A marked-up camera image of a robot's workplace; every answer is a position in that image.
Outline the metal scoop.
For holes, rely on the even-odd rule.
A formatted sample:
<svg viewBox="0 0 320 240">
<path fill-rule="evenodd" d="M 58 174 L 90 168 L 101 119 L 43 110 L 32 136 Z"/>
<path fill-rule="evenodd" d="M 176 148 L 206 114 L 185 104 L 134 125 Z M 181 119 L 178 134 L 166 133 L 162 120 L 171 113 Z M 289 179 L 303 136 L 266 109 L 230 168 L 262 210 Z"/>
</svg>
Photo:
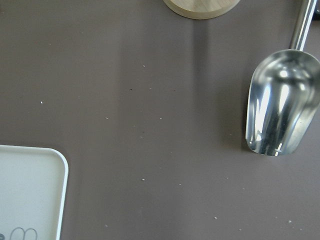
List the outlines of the metal scoop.
<svg viewBox="0 0 320 240">
<path fill-rule="evenodd" d="M 289 49 L 266 57 L 252 75 L 245 139 L 255 153 L 293 153 L 320 106 L 320 62 L 304 51 L 316 4 L 302 2 Z"/>
</svg>

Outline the cream plastic tray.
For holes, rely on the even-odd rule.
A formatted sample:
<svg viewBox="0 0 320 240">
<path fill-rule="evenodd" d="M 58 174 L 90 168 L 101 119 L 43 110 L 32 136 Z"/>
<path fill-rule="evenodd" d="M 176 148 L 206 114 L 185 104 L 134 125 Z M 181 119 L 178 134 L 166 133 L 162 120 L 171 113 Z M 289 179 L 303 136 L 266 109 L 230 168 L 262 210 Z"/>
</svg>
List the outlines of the cream plastic tray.
<svg viewBox="0 0 320 240">
<path fill-rule="evenodd" d="M 0 147 L 0 238 L 58 240 L 69 166 L 57 150 Z"/>
</svg>

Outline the wooden mug tree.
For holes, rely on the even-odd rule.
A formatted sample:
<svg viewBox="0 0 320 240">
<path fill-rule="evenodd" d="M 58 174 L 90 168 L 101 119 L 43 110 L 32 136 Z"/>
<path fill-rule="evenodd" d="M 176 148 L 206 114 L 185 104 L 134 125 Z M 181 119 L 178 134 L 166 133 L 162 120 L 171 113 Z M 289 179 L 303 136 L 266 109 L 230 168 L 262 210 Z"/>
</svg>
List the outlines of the wooden mug tree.
<svg viewBox="0 0 320 240">
<path fill-rule="evenodd" d="M 164 0 L 163 2 L 180 16 L 207 20 L 229 12 L 240 0 Z"/>
</svg>

